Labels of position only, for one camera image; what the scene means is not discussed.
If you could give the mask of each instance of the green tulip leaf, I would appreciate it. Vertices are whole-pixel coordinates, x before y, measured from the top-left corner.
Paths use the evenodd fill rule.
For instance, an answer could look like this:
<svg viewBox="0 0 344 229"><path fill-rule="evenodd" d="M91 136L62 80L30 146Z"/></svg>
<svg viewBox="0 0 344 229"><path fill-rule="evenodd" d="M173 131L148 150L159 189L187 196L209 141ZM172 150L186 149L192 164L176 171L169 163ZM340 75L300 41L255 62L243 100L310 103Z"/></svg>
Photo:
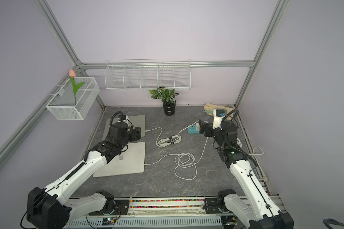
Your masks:
<svg viewBox="0 0 344 229"><path fill-rule="evenodd" d="M71 81L71 84L73 85L73 89L75 88L76 86L76 83L74 81L74 78L73 77L70 77L70 81Z"/></svg>
<svg viewBox="0 0 344 229"><path fill-rule="evenodd" d="M85 83L85 82L81 82L81 83L79 83L78 85L76 85L76 86L73 88L73 93L76 94L77 91L79 90L79 88L80 88L81 86L83 86L84 83Z"/></svg>

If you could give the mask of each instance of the potted plant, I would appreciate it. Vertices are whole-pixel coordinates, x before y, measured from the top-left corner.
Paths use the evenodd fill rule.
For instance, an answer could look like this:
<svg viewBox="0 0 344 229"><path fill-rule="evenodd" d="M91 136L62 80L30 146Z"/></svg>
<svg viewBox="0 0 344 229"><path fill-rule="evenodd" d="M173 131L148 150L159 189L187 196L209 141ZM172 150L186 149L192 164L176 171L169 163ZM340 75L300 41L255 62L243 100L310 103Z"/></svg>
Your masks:
<svg viewBox="0 0 344 229"><path fill-rule="evenodd" d="M178 95L178 93L174 92L174 89L166 89L163 86L160 86L156 90L149 91L151 93L151 98L162 100L164 113L166 115L174 115L174 108L176 107L175 97Z"/></svg>

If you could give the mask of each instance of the blue power strip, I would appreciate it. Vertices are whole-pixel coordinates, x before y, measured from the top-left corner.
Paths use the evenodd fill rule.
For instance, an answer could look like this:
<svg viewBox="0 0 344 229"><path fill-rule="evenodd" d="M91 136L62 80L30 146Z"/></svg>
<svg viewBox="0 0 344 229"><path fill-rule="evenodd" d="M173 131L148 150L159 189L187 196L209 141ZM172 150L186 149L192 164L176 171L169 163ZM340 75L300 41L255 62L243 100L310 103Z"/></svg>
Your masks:
<svg viewBox="0 0 344 229"><path fill-rule="evenodd" d="M197 133L197 134L200 133L200 131L196 130L196 125L189 126L187 130L189 133Z"/></svg>

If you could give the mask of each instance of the green leafy plant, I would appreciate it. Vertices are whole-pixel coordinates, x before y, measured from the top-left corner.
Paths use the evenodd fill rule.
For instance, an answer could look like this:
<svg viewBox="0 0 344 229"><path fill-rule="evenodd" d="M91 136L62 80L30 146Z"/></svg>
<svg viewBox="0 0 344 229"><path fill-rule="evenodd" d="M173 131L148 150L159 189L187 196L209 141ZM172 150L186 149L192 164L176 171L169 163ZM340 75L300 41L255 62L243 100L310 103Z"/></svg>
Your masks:
<svg viewBox="0 0 344 229"><path fill-rule="evenodd" d="M163 103L176 103L175 96L177 96L178 93L175 93L174 89L166 89L160 86L158 89L149 90L149 92L153 99L161 99Z"/></svg>
<svg viewBox="0 0 344 229"><path fill-rule="evenodd" d="M77 93L79 88L84 84L84 82L80 82L80 83L76 84L73 77L70 77L70 81L71 81L71 84L73 85L74 106L76 106L77 105L77 98L76 98L75 94Z"/></svg>

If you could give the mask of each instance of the black cable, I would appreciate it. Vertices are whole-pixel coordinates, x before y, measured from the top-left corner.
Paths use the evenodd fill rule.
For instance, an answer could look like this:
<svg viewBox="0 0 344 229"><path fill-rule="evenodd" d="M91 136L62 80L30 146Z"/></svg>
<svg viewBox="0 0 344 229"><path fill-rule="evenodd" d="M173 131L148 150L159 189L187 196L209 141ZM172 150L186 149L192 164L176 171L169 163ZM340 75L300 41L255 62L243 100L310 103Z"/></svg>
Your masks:
<svg viewBox="0 0 344 229"><path fill-rule="evenodd" d="M88 222L89 226L91 226L93 229L95 229L95 228L89 223L88 218L87 218L87 215L85 215L85 218L87 219L87 222Z"/></svg>
<svg viewBox="0 0 344 229"><path fill-rule="evenodd" d="M84 158L83 158L83 160L84 160L85 162L88 160L88 155L89 155L89 153L90 153L91 151L92 151L92 149L87 150L87 151L85 152Z"/></svg>
<svg viewBox="0 0 344 229"><path fill-rule="evenodd" d="M216 143L216 139L214 139L214 141L213 141L213 148L214 148L214 149L220 149L220 146L214 147L214 143Z"/></svg>
<svg viewBox="0 0 344 229"><path fill-rule="evenodd" d="M127 121L129 121L130 123L131 123L131 126L132 126L132 128L134 127L134 125L132 124L132 122L130 121L130 120L128 120L128 119L126 119Z"/></svg>
<svg viewBox="0 0 344 229"><path fill-rule="evenodd" d="M253 181L253 179L252 179L252 174L251 174L251 172L252 172L253 169L250 170L249 177L251 178L252 183L255 185L256 189L257 189L258 192L260 193L260 195L261 195L262 199L264 200L266 206L268 206L267 208L269 209L271 215L273 216L274 222L275 222L275 224L277 225L277 228L279 229L278 223L277 223L277 221L275 220L275 216L274 216L273 212L271 211L270 206L267 204L266 199L264 198L264 196L263 196L262 193L260 192L259 188L257 187L256 183L255 183L255 182Z"/></svg>
<svg viewBox="0 0 344 229"><path fill-rule="evenodd" d="M237 120L234 120L236 122L236 130L239 128L239 122Z"/></svg>
<svg viewBox="0 0 344 229"><path fill-rule="evenodd" d="M128 145L126 145L126 147L127 147L127 148L126 148L125 150L121 151L121 153L125 152L125 151L129 148Z"/></svg>
<svg viewBox="0 0 344 229"><path fill-rule="evenodd" d="M42 194L37 200L39 200L43 195L45 195L46 193L48 193L49 191L53 190L55 187L52 187L50 190L48 190L47 192L45 192L44 194ZM26 216L26 214L28 213L29 209L31 209L31 207L33 207L33 205L35 204L36 202L34 201L33 204L27 209L26 213L24 213L22 219L20 220L20 227L23 228L23 229L36 229L36 227L32 227L32 228L26 228L26 227L23 227L22 223L23 223L23 219L24 219L24 216Z"/></svg>
<svg viewBox="0 0 344 229"><path fill-rule="evenodd" d="M223 122L223 121L224 121L227 117L229 117L233 112L234 112L234 115L233 115L231 121L229 121L228 125L226 126L226 130L225 130L225 132L224 132L224 134L223 134L224 140L225 140L226 144L227 144L229 147L231 147L232 149L234 149L234 150L236 150L236 151L238 151L238 152L243 153L250 161L252 161L253 165L256 167L256 166L258 166L258 163L257 163L250 155L248 155L248 154L247 154L246 152L244 152L243 150L238 149L237 147L231 145L231 144L229 143L229 141L228 141L228 129L229 129L229 126L232 124L232 122L235 120L235 118L236 118L237 115L239 114L239 110L238 110L237 108L236 108L236 109L233 109L233 110L232 110L231 112L229 112L226 116L224 116L224 118L223 118L222 121L221 121L221 122Z"/></svg>
<svg viewBox="0 0 344 229"><path fill-rule="evenodd" d="M217 148L214 147L214 143L216 143L217 139L220 137L220 133L221 133L221 131L219 131L219 136L216 137L216 138L214 139L214 141L213 141L213 148L214 148L214 149L220 149L220 148L221 148L221 146L219 146L219 147L217 147Z"/></svg>
<svg viewBox="0 0 344 229"><path fill-rule="evenodd" d="M76 172L78 172L82 167L83 165L85 165L85 162L81 162L78 167L76 167L73 171L71 171L66 177L65 177L65 180L69 180L70 177L72 177Z"/></svg>
<svg viewBox="0 0 344 229"><path fill-rule="evenodd" d="M334 224L334 225L338 225L338 226L344 227L344 224L343 224L343 223L338 222L338 221L336 221L336 220L334 220L334 219L324 219L322 222L323 222L323 223L325 224L325 226L326 226L327 228L329 228L329 229L334 229L334 228L331 227L329 224Z"/></svg>
<svg viewBox="0 0 344 229"><path fill-rule="evenodd" d="M112 125L113 119L114 119L114 118L116 117L116 115L118 115L118 114L122 114L122 115L123 115L122 111L118 111L118 112L114 113L113 116L112 116L111 119L110 119L110 127L111 127L111 125ZM106 139L108 139L108 137L109 137L109 135L110 135L110 131L111 131L111 128L108 129L108 134L107 134Z"/></svg>

